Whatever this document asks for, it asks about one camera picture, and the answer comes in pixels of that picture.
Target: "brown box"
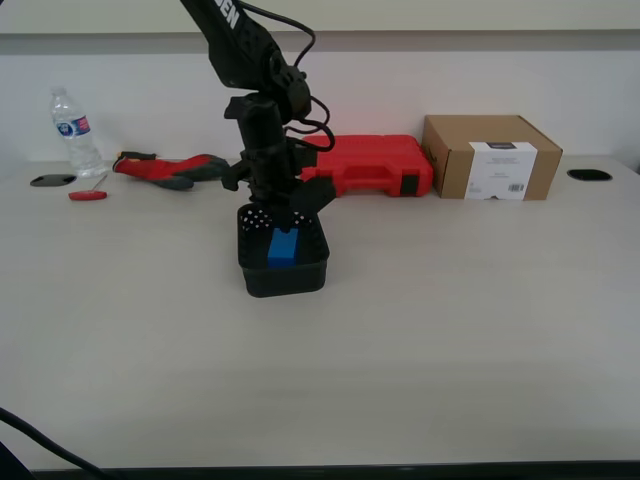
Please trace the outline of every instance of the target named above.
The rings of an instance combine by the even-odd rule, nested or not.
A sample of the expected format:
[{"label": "brown box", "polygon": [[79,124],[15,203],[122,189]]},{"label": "brown box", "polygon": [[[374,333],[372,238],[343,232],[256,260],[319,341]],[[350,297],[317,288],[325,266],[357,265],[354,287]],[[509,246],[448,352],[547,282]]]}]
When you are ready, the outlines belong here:
[{"label": "brown box", "polygon": [[442,198],[465,198],[476,149],[470,142],[528,142],[535,163],[524,200],[545,200],[562,149],[517,115],[429,115],[422,145],[435,170],[434,188]]}]

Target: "black robotic arm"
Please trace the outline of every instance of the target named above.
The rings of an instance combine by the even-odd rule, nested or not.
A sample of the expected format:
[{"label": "black robotic arm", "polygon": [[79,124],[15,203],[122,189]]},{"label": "black robotic arm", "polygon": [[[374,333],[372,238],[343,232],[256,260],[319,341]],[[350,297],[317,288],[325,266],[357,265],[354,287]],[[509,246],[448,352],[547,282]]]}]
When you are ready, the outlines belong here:
[{"label": "black robotic arm", "polygon": [[[238,121],[245,150],[223,184],[235,191],[239,181],[249,181],[251,200],[269,210],[276,226],[286,231],[294,211],[317,213],[335,198],[329,180],[303,183],[296,178],[303,167],[315,165],[317,151],[331,150],[335,144],[326,121],[307,120],[313,100],[325,107],[311,96],[306,75],[297,65],[287,64],[273,37],[246,11],[279,16],[240,0],[181,2],[205,35],[221,82],[256,91],[232,98],[225,112],[225,118]],[[328,146],[286,137],[284,125],[292,120],[325,132]]]}]

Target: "work glove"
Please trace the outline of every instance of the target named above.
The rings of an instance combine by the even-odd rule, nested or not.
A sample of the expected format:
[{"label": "work glove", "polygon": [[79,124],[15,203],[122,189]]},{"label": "work glove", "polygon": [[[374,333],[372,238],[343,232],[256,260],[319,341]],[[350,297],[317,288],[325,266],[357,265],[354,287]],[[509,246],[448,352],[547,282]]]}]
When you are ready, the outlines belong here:
[{"label": "work glove", "polygon": [[156,154],[122,152],[113,171],[140,178],[169,190],[189,190],[195,182],[221,178],[229,164],[213,155],[197,155],[181,162],[159,160]]}]

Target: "black plastic bin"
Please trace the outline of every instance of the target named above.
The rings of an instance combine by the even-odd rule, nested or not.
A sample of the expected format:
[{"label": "black plastic bin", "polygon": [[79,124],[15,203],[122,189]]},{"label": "black plastic bin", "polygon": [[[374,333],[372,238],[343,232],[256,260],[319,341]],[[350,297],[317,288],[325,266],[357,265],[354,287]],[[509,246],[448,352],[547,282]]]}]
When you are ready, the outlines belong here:
[{"label": "black plastic bin", "polygon": [[268,268],[267,256],[273,236],[271,216],[250,204],[238,210],[238,261],[254,297],[275,297],[315,292],[324,287],[329,246],[316,215],[296,215],[298,250],[295,267]]}]

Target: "plastic bottle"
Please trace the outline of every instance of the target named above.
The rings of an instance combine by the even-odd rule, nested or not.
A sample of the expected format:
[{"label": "plastic bottle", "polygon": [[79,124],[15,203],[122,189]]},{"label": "plastic bottle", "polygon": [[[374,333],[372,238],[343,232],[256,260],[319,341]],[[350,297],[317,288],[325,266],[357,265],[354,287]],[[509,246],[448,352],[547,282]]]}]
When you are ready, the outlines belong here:
[{"label": "plastic bottle", "polygon": [[69,150],[69,161],[80,178],[97,177],[108,171],[93,143],[91,127],[82,107],[63,87],[51,89],[51,117]]}]

